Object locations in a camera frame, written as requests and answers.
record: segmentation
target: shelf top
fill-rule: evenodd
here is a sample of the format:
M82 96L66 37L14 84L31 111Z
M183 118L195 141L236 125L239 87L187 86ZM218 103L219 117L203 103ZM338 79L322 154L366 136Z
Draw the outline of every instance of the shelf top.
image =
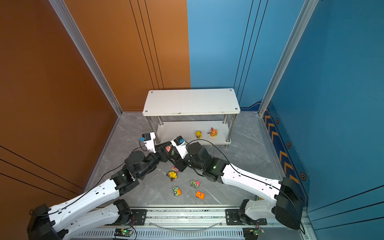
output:
M240 106L233 88L151 90L144 116L238 114Z

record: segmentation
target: orange wall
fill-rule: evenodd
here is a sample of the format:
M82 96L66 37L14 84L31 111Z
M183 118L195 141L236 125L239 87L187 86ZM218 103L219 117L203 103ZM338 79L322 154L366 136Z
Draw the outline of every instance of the orange wall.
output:
M124 111L190 88L186 0L65 0Z
M1 1L0 32L0 232L27 239L30 209L83 192L117 115L49 1Z

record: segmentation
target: black line on wall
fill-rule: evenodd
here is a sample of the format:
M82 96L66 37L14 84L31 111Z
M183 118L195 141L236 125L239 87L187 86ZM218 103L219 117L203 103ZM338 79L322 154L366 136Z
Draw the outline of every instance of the black line on wall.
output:
M251 46L252 36L253 36L253 31L255 30L256 20L257 20L257 16L259 15L259 10L260 10L260 4L261 4L261 3L262 3L262 2L261 2L261 0L260 0L259 7L257 8L257 13L256 13L256 18L255 18L255 23L253 24L253 29L252 29L251 39L249 40L249 45L248 45L248 49L247 49L247 54L246 54L246 56L245 56L245 61L244 61L244 66L243 66L243 71L242 71L242 73L241 73L240 82L239 82L239 88L237 89L236 96L239 94L240 85L241 85L241 79L243 78L243 73L244 73L245 64L247 63L249 47Z
M46 192L52 193L53 195L56 195L56 196L58 196L58 197L62 197L62 198L64 198L64 199L66 199L66 200L69 200L69 199L68 199L68 198L66 198L66 197L60 196L60 195L58 195L58 194L56 194L56 193L53 193L53 192L50 192L50 191L44 190L44 189L42 189L42 188L39 188L39 187L36 187L36 186L34 186L34 185L32 185L32 184L29 184L29 183L23 182L23 181L21 181L21 180L18 180L18 179L16 179L16 178L10 177L10 176L8 176L8 175L5 175L4 173L0 173L0 174L1 174L1 175L3 175L3 176L9 177L9 178L11 178L11 179L13 179L13 180L16 180L16 181L19 181L19 182L25 183L26 185L29 185L29 186L35 187L35 188L37 188L37 189L40 189L40 190L43 190L43 191L46 191Z
M144 0L145 2L145 8L147 9L147 16L148 16L148 21L149 21L149 27L151 29L151 35L152 35L152 40L153 40L153 46L155 47L155 54L156 54L156 59L157 59L157 65L159 66L159 72L160 72L160 79L161 79L161 84L163 85L163 90L164 90L164 83L163 83L163 77L161 75L161 69L160 69L160 64L159 64L159 57L157 56L157 51L156 51L156 44L155 44L155 39L153 37L153 32L152 32L152 26L151 26L151 20L149 19L149 13L148 13L148 8L147 8L147 0Z
M351 222L351 223L345 223L345 224L340 224L340 225L330 226L330 227L323 227L323 228L318 228L318 229L314 229L314 230L316 231L316 230L321 230L321 229L327 229L327 228L333 228L333 227L345 226L345 225L354 224L354 223L368 222L368 221L378 220L378 219L382 219L382 218L384 218L384 217L371 218L371 219L367 219L367 220L362 220L362 221L357 221L357 222Z
M367 193L367 192L370 192L370 191L373 191L373 190L379 189L379 188L381 188L381 187L384 187L384 185L381 185L381 186L378 186L378 187L372 188L372 189L370 189L370 190L367 190L367 191L365 191L365 192L362 192L362 193L359 193L359 194L356 194L356 195L353 195L353 196L350 196L350 197L347 197L347 198L341 199L341 200L339 200L339 201L336 201L336 202L333 202L333 203L331 203L331 204L327 204L327 205L325 205L325 206L322 206L322 207L319 207L319 208L313 209L313 210L311 210L311 211L309 211L309 212L313 212L313 211L316 211L316 210L322 209L323 207L328 207L328 206L330 206L330 205L332 205L332 204L336 204L336 203L338 203L338 202L342 202L342 201L344 201L344 200L347 200L347 199L350 199L350 198L356 197L356 196L358 196L358 195L361 195L361 194L364 194L364 193Z
M356 209L348 210L348 211L341 212L341 213L338 213L338 214L333 214L331 216L322 217L322 218L319 218L319 219L316 219L316 220L312 220L311 222L317 221L317 220L321 220L321 219L325 219L325 218L328 218L328 217L333 217L333 216L336 216L336 215L339 215L339 214L344 214L344 213L347 213L347 212L352 212L352 211L359 210L359 209L364 209L366 207L371 207L371 206L379 205L379 204L382 204L382 203L384 203L384 201L383 202L378 202L378 203L375 203L375 204L371 204L371 205L367 205L367 206L364 206L364 207L359 207L359 208L356 208Z
M137 28L137 33L139 34L139 38L140 38L140 42L141 42L141 47L143 48L143 53L144 53L144 57L145 57L145 62L147 63L149 76L151 77L152 87L153 87L153 90L154 90L154 89L155 89L155 85L153 85L153 80L152 80L151 71L149 70L149 65L148 65L148 61L147 61L147 56L145 55L143 42L141 41L141 36L140 36L140 32L139 32L139 27L137 26L136 17L135 17L135 13L133 12L133 7L132 7L132 2L131 2L131 0L129 0L129 3L131 4L132 14L133 14L133 18L135 19L136 28Z
M7 162L7 161L5 161L5 160L3 160L3 159L1 159L1 158L0 158L0 161L3 161L3 162L5 162L5 163L8 163L9 165L12 165L12 166L14 166L14 167L17 167L18 169L21 169L21 170L23 170L23 171L25 171L25 172L27 172L27 173L30 173L30 174L32 174L32 175L34 175L34 176L36 176L36 177L38 177L38 178L40 178L40 179L46 180L47 182L50 182L50 183L52 183L52 184L54 184L54 185L56 185L56 186L58 186L58 187L61 187L61 188L65 189L65 190L68 190L68 191L73 192L74 194L78 195L78 193L76 193L76 192L74 192L74 191L71 191L71 190L69 190L69 189L66 189L65 187L62 187L62 186L60 186L60 185L58 185L58 184L56 184L56 183L54 183L54 182L51 182L51 181L49 181L49 180L47 180L47 179L45 179L45 178L43 178L43 177L40 177L40 176L38 176L38 175L36 175L36 174L34 174L34 173L31 173L31 172L29 172L29 171L27 171L27 170L25 170L25 169L23 169L23 168L21 168L21 167L18 167L18 166L16 166L16 165L13 165L12 163Z
M139 11L140 11L140 16L141 16L141 21L142 21L142 23L143 23L145 37L147 38L147 44L148 44L148 49L149 49L149 55L151 56L152 66L153 66L153 71L155 72L155 77L156 77L156 82L157 82L157 87L158 87L158 89L160 89L159 81L157 80L157 74L156 74L155 64L153 63L153 58L152 58L152 53L151 53L151 47L149 46L149 41L148 41L147 31L145 30L145 25L144 25L143 15L141 14L141 9L140 9L139 0L137 0L137 5L139 6Z
M251 12L252 12L252 6L253 6L253 0L252 0L252 4L251 4L251 10L249 11L247 27L245 28L245 34L244 34L244 40L243 40L243 46L241 47L240 59L239 59L239 64L237 65L237 71L236 71L235 83L233 84L233 88L235 88L235 86L236 86L237 73L239 72L240 60L241 60L241 55L243 54L243 48L244 48L244 42L245 42L245 36L247 35L248 24L249 24L249 18L251 17Z
M254 46L254 48L253 48L251 61L249 62L249 67L248 67L247 75L245 76L244 86L243 86L243 90L241 91L241 95L240 95L239 103L240 103L240 101L241 101L241 97L243 96L243 92L244 92L244 88L245 88L245 83L247 82L247 77L248 77L249 69L251 68L251 63L252 63L252 59L253 59L253 54L255 53L255 48L256 48L257 40L259 39L259 34L260 34L260 30L261 30L261 28L262 28L262 24L263 24L263 20L264 20L264 15L265 15L266 7L268 6L268 1L269 1L269 0L267 0L266 5L265 5L265 9L264 9L264 14L263 14L262 22L260 23L259 32L257 33L255 46Z
M0 145L0 147L2 147L2 148L4 148L5 150L7 150L7 151L9 151L9 152L11 152L11 153L13 153L13 154L15 154L15 155L18 156L18 157L21 157L22 159L24 159L24 160L26 160L26 161L28 161L28 162L30 162L30 163L32 163L32 164L38 166L39 168L42 168L42 169L46 170L47 172L50 172L50 173L52 173L53 175L55 175L55 176L57 176L57 177L59 177L59 178L65 180L65 181L67 181L67 182L69 182L69 183L71 183L71 184L77 186L77 185L74 184L73 182L70 182L70 181L66 180L65 178L63 178L63 177L60 177L59 175L54 174L53 172L49 171L48 169L45 169L45 168L43 168L42 166L39 166L39 165L37 165L36 163L34 163L34 162L32 162L32 161L29 161L29 160L26 159L25 157L22 157L22 156L20 156L19 154L15 153L15 152L12 152L12 151L9 150L8 148L5 148L5 147L3 147L3 146L1 146L1 145Z

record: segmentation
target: orange toy figure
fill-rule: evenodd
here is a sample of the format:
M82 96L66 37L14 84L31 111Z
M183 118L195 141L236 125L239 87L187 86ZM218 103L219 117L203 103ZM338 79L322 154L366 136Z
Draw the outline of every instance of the orange toy figure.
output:
M197 191L197 193L196 193L196 197L198 197L198 198L200 198L200 199L204 199L204 196L205 196L204 193L202 193L202 192L200 192L200 191Z
M208 134L211 134L211 137L216 137L217 136L217 130L215 130L213 127L211 127L211 132Z

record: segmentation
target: white shelf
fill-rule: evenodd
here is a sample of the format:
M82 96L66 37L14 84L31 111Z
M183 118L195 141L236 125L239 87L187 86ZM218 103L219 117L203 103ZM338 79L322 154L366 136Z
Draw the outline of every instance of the white shelf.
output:
M151 90L144 116L238 114L240 106L233 88Z
M211 137L211 127L217 130L217 136ZM228 136L228 123L223 124L223 121L180 121L180 122L164 122L163 125L159 125L157 129L157 135L161 143L171 141L177 136L182 136L187 142L197 139L196 132L202 133L202 138L210 141L215 145L227 145L230 142L226 142ZM206 141L200 142L201 145L210 145Z

